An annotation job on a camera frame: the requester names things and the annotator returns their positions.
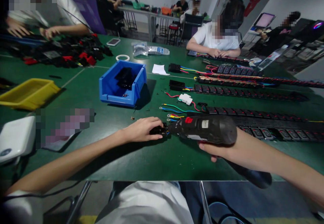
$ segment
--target white device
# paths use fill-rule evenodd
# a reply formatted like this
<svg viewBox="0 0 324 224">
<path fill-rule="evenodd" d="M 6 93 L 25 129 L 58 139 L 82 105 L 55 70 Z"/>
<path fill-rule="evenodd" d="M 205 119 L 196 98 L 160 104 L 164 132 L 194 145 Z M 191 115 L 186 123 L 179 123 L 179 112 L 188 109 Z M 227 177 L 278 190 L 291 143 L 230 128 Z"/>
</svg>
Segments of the white device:
<svg viewBox="0 0 324 224">
<path fill-rule="evenodd" d="M 188 94 L 181 94 L 178 97 L 178 101 L 184 102 L 185 104 L 187 104 L 188 106 L 190 106 L 191 102 L 192 102 L 192 98 L 190 95 Z"/>
<path fill-rule="evenodd" d="M 28 155 L 36 134 L 35 116 L 6 123 L 0 133 L 0 165 Z"/>
<path fill-rule="evenodd" d="M 118 43 L 120 42 L 120 39 L 117 39 L 117 38 L 113 38 L 111 39 L 109 42 L 107 42 L 107 45 L 108 46 L 116 46 Z"/>
</svg>

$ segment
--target box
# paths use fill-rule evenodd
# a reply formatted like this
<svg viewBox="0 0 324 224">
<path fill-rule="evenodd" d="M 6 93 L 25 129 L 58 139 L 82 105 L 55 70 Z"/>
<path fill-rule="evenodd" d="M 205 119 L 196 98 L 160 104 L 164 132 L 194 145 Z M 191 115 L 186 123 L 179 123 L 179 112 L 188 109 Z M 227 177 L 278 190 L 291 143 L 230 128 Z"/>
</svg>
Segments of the box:
<svg viewBox="0 0 324 224">
<path fill-rule="evenodd" d="M 135 107 L 137 99 L 140 98 L 140 92 L 143 85 L 146 83 L 145 67 L 146 65 L 143 64 L 124 60 L 117 61 L 99 79 L 100 100 L 119 106 Z M 131 90 L 118 86 L 118 80 L 115 78 L 123 68 L 131 68 L 132 74 L 137 75 Z"/>
</svg>

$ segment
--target cordless drill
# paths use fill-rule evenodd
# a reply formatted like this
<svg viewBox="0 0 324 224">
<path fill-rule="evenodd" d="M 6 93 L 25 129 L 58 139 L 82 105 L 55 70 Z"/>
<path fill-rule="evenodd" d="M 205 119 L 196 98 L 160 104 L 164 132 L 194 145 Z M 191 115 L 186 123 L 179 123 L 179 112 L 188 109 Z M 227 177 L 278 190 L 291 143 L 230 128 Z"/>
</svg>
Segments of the cordless drill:
<svg viewBox="0 0 324 224">
<path fill-rule="evenodd" d="M 210 144 L 233 145 L 237 139 L 237 128 L 234 121 L 228 116 L 193 116 L 185 117 L 170 125 L 164 124 L 159 130 L 152 133 L 162 135 L 177 134 L 184 139 L 205 141 Z M 238 174 L 261 189 L 272 183 L 270 173 L 247 169 L 233 162 L 225 160 Z"/>
</svg>

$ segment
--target red stool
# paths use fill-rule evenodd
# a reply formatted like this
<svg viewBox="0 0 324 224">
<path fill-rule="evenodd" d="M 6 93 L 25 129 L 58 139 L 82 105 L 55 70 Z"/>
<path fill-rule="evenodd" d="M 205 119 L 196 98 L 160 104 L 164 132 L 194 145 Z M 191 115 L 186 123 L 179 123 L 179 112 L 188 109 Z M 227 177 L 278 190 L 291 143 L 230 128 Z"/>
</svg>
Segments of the red stool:
<svg viewBox="0 0 324 224">
<path fill-rule="evenodd" d="M 166 44 L 169 43 L 169 45 L 171 45 L 171 43 L 172 43 L 174 46 L 177 45 L 178 31 L 179 31 L 179 27 L 177 25 L 174 25 L 174 24 L 169 25 Z"/>
</svg>

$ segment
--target stool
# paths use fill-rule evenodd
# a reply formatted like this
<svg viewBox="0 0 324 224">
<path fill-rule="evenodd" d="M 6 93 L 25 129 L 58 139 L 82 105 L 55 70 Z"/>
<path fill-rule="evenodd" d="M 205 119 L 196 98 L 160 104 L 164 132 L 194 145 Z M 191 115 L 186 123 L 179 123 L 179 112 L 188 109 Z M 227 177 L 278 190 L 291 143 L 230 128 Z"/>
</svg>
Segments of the stool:
<svg viewBox="0 0 324 224">
<path fill-rule="evenodd" d="M 169 20 L 165 20 L 165 24 L 164 24 L 164 20 L 165 19 L 160 19 L 160 36 L 167 36 L 168 30 L 167 27 L 169 26 Z"/>
<path fill-rule="evenodd" d="M 179 27 L 178 26 L 175 26 L 175 25 L 169 25 L 169 29 L 168 29 L 168 35 L 167 35 L 167 41 L 166 41 L 166 44 L 168 45 L 171 45 L 171 43 L 173 43 L 173 46 L 176 46 L 177 45 L 177 41 L 178 41 L 178 30 L 179 30 Z"/>
</svg>

